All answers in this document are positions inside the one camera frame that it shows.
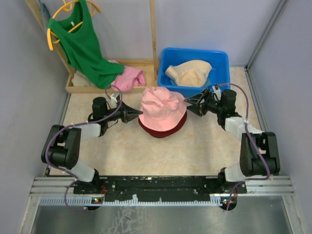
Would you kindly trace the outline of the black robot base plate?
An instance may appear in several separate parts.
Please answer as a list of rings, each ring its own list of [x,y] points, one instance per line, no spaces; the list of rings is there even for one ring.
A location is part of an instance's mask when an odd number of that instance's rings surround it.
[[[235,197],[247,192],[246,184],[226,182],[218,176],[99,176],[91,182],[77,181],[76,195],[99,195],[93,204],[138,203],[142,205],[162,202],[182,204],[210,202],[212,194]]]

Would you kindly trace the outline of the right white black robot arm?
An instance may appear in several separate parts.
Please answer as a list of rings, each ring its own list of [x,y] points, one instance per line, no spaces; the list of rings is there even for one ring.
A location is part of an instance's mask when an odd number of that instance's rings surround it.
[[[236,111],[236,92],[209,88],[184,101],[187,109],[199,117],[208,112],[216,114],[218,125],[240,141],[239,161],[220,170],[216,179],[208,184],[210,193],[238,192],[245,181],[267,180],[280,171],[276,135],[253,127],[247,117]]]

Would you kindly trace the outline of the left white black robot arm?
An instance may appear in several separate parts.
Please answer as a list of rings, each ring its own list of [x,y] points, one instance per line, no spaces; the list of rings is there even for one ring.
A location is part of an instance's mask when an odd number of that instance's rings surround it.
[[[41,161],[74,177],[75,194],[98,194],[104,187],[99,172],[79,159],[81,142],[104,136],[109,122],[117,123],[121,120],[128,123],[143,114],[120,99],[116,100],[116,105],[116,108],[110,108],[104,97],[97,97],[93,100],[92,113],[86,122],[68,126],[53,125],[50,129]]]

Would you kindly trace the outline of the beige bucket hat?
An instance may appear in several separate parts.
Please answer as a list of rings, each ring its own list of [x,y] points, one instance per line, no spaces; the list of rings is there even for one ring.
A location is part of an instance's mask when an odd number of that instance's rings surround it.
[[[177,66],[170,65],[165,71],[176,85],[187,87],[203,87],[208,81],[212,66],[203,60],[191,60]]]

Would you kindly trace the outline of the dark red bucket hat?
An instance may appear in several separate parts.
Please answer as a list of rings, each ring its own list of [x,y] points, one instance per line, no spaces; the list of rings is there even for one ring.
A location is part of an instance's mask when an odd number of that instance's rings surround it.
[[[149,135],[151,135],[152,137],[154,137],[154,138],[165,138],[165,137],[168,137],[168,136],[173,135],[176,132],[178,132],[184,126],[186,120],[187,120],[187,112],[185,112],[184,116],[179,121],[179,123],[174,128],[172,128],[168,131],[155,131],[155,130],[152,130],[150,128],[147,128],[146,126],[143,125],[143,123],[140,121],[140,119],[138,120],[138,123],[139,123],[140,127],[145,132],[147,132]]]

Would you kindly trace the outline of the wooden clothes rack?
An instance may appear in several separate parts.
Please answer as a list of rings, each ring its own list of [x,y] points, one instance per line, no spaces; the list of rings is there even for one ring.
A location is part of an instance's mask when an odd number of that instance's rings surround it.
[[[40,24],[44,32],[47,36],[52,35],[50,29],[45,29],[44,25],[47,23],[46,18],[41,14],[43,7],[39,4],[38,0],[26,0],[25,1],[35,16],[37,22]],[[144,77],[145,77],[145,86],[134,86],[130,91],[126,93],[142,93],[145,88],[156,87],[157,86],[157,77],[158,77],[158,70],[160,66],[160,59],[157,58],[157,51],[156,51],[156,19],[155,19],[155,2],[153,0],[149,1],[150,6],[150,21],[151,21],[151,36],[152,36],[152,50],[153,50],[153,59],[119,59],[118,62],[142,69]],[[63,49],[60,47],[59,43],[56,41],[52,41],[52,39],[48,39],[48,47],[58,54],[59,58],[61,59],[63,65],[65,66],[66,70],[69,72],[68,80],[66,83],[66,91],[69,94],[99,94],[104,93],[105,90],[99,89],[95,86],[74,86],[72,83],[72,79],[76,73],[76,70],[67,64],[66,56]]]

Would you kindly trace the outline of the blue plastic bin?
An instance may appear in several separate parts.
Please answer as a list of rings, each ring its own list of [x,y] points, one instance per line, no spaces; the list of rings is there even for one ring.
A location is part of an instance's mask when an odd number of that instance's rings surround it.
[[[157,83],[159,86],[166,87],[170,91],[179,92],[184,97],[189,98],[201,93],[203,88],[175,86],[171,85],[169,77],[165,75],[167,68],[180,65],[190,60],[203,60],[212,66],[212,71],[208,78],[212,85],[229,83],[230,82],[230,66],[229,57],[225,52],[213,50],[197,50],[197,49],[182,49],[182,48],[165,48],[160,59],[160,68],[158,71]]]

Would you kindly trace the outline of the pink bucket hat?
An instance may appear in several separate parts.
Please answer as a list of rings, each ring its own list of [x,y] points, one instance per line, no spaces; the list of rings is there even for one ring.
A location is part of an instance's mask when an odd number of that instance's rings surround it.
[[[146,88],[141,98],[143,112],[138,118],[144,126],[155,131],[174,128],[187,111],[184,96],[165,87]]]

